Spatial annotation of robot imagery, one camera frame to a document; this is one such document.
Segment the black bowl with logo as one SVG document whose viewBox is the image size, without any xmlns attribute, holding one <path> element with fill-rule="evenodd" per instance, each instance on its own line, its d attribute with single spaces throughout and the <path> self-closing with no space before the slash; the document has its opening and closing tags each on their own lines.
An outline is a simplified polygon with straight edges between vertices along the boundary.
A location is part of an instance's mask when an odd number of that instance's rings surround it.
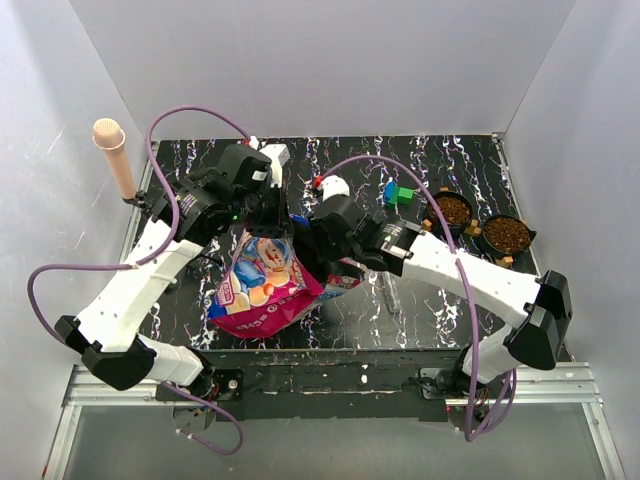
<svg viewBox="0 0 640 480">
<path fill-rule="evenodd" d="M 481 232 L 479 222 L 474 218 L 472 205 L 463 195 L 443 187 L 434 195 L 434 200 L 452 238 L 459 238 L 462 234 L 477 235 Z M 445 236 L 444 228 L 430 202 L 422 214 L 422 227 L 435 235 Z"/>
</svg>

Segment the pink microphone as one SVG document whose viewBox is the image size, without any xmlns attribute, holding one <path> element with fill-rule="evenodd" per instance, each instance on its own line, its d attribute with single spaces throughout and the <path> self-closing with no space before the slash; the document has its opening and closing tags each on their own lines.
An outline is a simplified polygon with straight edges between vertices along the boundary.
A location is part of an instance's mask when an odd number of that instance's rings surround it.
<svg viewBox="0 0 640 480">
<path fill-rule="evenodd" d="M 137 190 L 125 151 L 123 129 L 111 118 L 98 119 L 93 125 L 93 142 L 103 152 L 121 198 L 134 199 Z"/>
</svg>

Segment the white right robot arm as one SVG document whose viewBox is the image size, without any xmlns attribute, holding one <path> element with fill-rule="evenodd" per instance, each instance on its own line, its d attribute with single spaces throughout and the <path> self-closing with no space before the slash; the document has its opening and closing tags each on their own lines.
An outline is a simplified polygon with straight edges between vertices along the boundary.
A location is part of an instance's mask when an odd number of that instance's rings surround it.
<svg viewBox="0 0 640 480">
<path fill-rule="evenodd" d="M 468 254 L 452 252 L 434 235 L 404 220 L 369 217 L 357 227 L 343 220 L 323 225 L 294 215 L 294 246 L 303 265 L 319 281 L 330 267 L 351 259 L 368 269 L 390 272 L 447 290 L 497 315 L 504 327 L 463 349 L 454 366 L 430 381 L 447 395 L 475 397 L 497 377 L 521 365 L 550 371 L 556 367 L 572 317 L 566 277 L 506 270 Z"/>
</svg>

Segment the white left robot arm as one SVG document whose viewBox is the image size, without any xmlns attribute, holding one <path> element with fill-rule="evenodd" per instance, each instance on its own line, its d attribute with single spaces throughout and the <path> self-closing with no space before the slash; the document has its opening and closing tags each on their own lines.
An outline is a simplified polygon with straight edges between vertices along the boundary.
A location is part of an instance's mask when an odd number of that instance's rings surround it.
<svg viewBox="0 0 640 480">
<path fill-rule="evenodd" d="M 190 399 L 205 398 L 213 387 L 211 363 L 138 329 L 183 269 L 240 221 L 261 237 L 291 233 L 280 167 L 237 173 L 209 168 L 170 186 L 151 208 L 123 269 L 79 314 L 61 317 L 56 332 L 95 377 L 116 390 L 155 380 L 178 385 Z"/>
</svg>

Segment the blue green toy blocks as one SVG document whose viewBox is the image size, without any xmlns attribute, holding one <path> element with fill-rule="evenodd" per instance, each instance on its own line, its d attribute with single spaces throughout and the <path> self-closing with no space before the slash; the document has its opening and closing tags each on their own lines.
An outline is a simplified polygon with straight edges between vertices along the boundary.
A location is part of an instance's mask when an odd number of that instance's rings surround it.
<svg viewBox="0 0 640 480">
<path fill-rule="evenodd" d="M 387 208 L 408 207 L 413 203 L 414 195 L 413 189 L 398 186 L 395 181 L 390 181 L 384 188 L 383 201 Z"/>
</svg>

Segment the pink pet food bag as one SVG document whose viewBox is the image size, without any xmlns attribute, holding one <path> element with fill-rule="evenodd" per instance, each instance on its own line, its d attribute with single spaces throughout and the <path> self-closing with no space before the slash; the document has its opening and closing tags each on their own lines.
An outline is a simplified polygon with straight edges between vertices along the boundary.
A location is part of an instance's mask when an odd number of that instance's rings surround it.
<svg viewBox="0 0 640 480">
<path fill-rule="evenodd" d="M 242 234 L 211 298 L 208 321 L 238 338 L 271 337 L 364 281 L 365 269 L 353 261 L 317 264 L 314 251 L 302 242 L 308 220 L 290 219 L 297 228 L 293 237 Z"/>
</svg>

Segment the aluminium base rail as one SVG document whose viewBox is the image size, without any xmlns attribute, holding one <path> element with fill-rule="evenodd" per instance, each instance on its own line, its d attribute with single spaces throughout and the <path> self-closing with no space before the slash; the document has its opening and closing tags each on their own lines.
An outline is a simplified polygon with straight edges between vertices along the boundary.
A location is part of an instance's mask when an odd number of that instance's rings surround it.
<svg viewBox="0 0 640 480">
<path fill-rule="evenodd" d="M 246 371 L 196 400 L 72 374 L 47 479 L 622 479 L 589 368 L 521 371 L 493 429 L 465 438 L 465 404 L 419 372 L 379 365 Z"/>
</svg>

